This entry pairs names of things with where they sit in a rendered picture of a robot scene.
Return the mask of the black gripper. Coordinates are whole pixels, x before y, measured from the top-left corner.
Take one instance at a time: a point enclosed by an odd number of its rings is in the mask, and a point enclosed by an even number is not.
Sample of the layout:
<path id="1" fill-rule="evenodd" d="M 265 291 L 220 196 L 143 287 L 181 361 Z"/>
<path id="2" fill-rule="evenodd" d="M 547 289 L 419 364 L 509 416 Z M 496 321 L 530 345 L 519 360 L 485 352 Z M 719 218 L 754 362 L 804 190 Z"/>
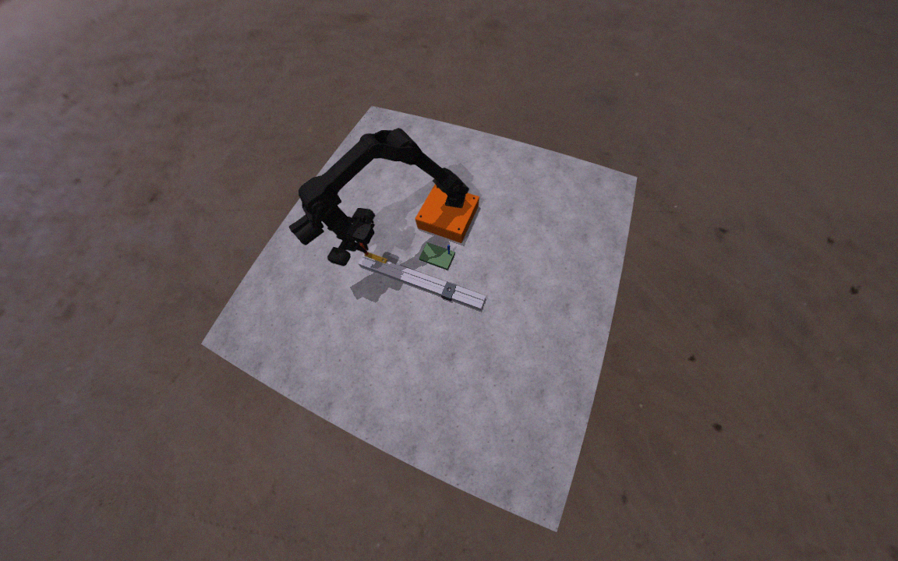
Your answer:
<path id="1" fill-rule="evenodd" d="M 366 249 L 366 251 L 365 251 L 365 249 L 363 249 L 360 244 L 357 244 L 357 242 L 354 242 L 354 244 L 353 244 L 353 242 L 350 242 L 345 237 L 345 232 L 344 232 L 345 228 L 349 228 L 350 224 L 352 224 L 349 221 L 350 219 L 353 219 L 353 220 L 362 219 L 364 214 L 368 214 L 368 216 L 370 216 L 371 219 L 373 219 L 375 216 L 375 214 L 374 214 L 374 212 L 372 212 L 372 210 L 363 209 L 363 207 L 357 207 L 357 210 L 353 214 L 352 218 L 347 217 L 345 215 L 345 221 L 343 221 L 343 223 L 340 224 L 339 227 L 328 228 L 329 231 L 333 231 L 336 235 L 338 235 L 339 239 L 342 239 L 342 243 L 338 246 L 338 248 L 335 248 L 335 246 L 334 246 L 332 248 L 331 252 L 329 252 L 329 256 L 327 257 L 329 260 L 329 263 L 336 263 L 336 265 L 345 266 L 345 265 L 347 265 L 347 260 L 352 258 L 352 255 L 350 255 L 350 253 L 347 251 L 352 251 L 352 252 L 356 252 L 356 251 L 367 252 L 368 251 L 367 245 L 363 245 L 364 248 Z"/>

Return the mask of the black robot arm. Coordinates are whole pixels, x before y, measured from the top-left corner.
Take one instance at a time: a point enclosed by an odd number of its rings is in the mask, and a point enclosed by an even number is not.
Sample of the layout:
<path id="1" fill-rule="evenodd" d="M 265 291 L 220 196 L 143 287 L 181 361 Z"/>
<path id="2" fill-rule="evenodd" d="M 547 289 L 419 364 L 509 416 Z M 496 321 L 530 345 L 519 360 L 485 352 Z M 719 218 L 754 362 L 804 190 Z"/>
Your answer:
<path id="1" fill-rule="evenodd" d="M 367 132 L 327 173 L 311 178 L 299 188 L 305 214 L 302 219 L 290 224 L 289 228 L 303 245 L 310 244 L 324 232 L 322 221 L 329 228 L 337 228 L 345 221 L 345 213 L 338 207 L 341 203 L 338 192 L 375 157 L 416 164 L 419 169 L 432 175 L 434 184 L 447 194 L 445 206 L 463 207 L 469 187 L 458 175 L 448 169 L 441 169 L 439 164 L 426 156 L 404 130 L 397 128 Z M 375 226 L 371 217 L 364 214 L 362 219 L 349 221 L 352 224 L 345 228 L 345 237 L 353 244 L 357 241 L 368 245 Z"/>

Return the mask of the green tray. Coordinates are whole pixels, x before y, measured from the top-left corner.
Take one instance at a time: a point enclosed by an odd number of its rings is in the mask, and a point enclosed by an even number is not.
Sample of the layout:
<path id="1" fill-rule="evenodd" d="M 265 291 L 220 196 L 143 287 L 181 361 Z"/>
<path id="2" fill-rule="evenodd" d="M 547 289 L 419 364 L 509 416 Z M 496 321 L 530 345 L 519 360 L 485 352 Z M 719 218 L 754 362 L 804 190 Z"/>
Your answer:
<path id="1" fill-rule="evenodd" d="M 442 248 L 442 246 L 429 244 L 427 242 L 419 260 L 423 260 L 423 262 L 427 262 L 429 265 L 438 266 L 440 269 L 448 270 L 451 265 L 451 260 L 454 258 L 454 253 L 455 252 L 453 251 L 448 253 L 447 249 Z"/>

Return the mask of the grey flat bar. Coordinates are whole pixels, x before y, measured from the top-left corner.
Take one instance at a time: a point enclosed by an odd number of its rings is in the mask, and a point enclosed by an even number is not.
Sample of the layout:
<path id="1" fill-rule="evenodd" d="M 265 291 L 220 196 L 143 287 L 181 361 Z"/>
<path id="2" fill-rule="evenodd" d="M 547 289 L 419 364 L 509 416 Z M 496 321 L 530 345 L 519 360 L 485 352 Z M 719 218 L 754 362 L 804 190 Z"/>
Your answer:
<path id="1" fill-rule="evenodd" d="M 395 265 L 395 263 L 390 263 L 388 261 L 387 263 L 382 263 L 379 262 L 379 260 L 367 258 L 367 256 L 364 255 L 365 253 L 362 254 L 362 259 L 359 260 L 359 265 L 363 267 L 363 269 L 376 271 L 377 273 L 382 274 L 382 276 L 394 278 L 402 283 L 413 285 L 415 288 L 420 288 L 420 290 L 433 292 L 435 295 L 439 295 L 439 297 L 446 299 L 446 301 L 462 303 L 463 305 L 469 306 L 469 308 L 478 310 L 483 308 L 486 296 L 479 294 L 479 292 L 465 290 L 463 287 L 459 287 L 459 285 L 446 283 L 444 280 L 427 276 L 419 271 L 406 269 L 406 267 Z"/>

